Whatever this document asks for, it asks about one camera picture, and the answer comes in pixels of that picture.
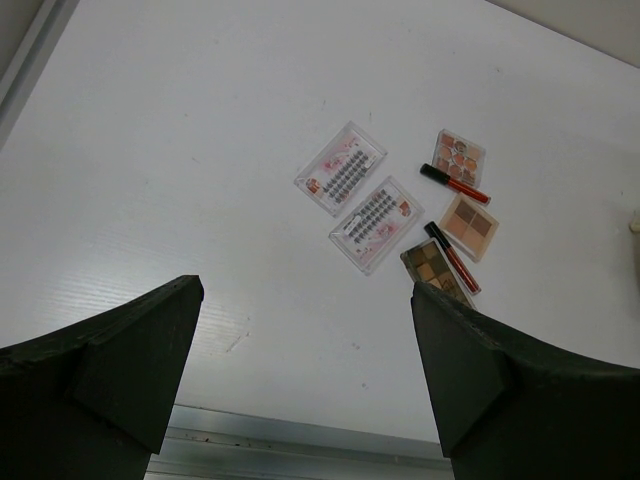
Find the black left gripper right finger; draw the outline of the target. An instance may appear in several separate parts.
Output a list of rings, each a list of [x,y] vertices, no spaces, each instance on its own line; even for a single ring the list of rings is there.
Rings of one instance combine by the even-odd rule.
[[[458,479],[635,479],[639,372],[538,340],[415,284],[443,455]]]

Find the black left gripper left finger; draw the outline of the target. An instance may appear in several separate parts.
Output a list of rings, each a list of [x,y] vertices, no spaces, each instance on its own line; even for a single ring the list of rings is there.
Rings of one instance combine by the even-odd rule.
[[[160,452],[204,288],[180,276],[1,350],[4,479],[141,479]]]

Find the brown lip gloss tube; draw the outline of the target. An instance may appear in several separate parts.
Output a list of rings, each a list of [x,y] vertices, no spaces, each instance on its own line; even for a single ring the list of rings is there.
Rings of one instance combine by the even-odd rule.
[[[481,292],[481,288],[475,278],[471,275],[468,268],[465,266],[464,262],[460,259],[460,257],[455,252],[454,248],[450,244],[449,240],[446,238],[444,233],[438,227],[438,225],[431,221],[424,226],[424,230],[429,235],[430,238],[433,238],[437,241],[437,243],[443,249],[447,259],[452,264],[454,270],[466,286],[467,290],[472,294],[476,295]]]

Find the red lip gloss tube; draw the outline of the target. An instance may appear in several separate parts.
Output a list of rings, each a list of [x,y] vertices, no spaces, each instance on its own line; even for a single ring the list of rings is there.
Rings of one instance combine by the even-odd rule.
[[[458,193],[464,194],[481,205],[488,205],[491,197],[485,193],[465,185],[459,180],[452,178],[450,175],[429,164],[423,164],[419,170],[420,174],[430,180],[433,180],[445,187],[448,187]]]

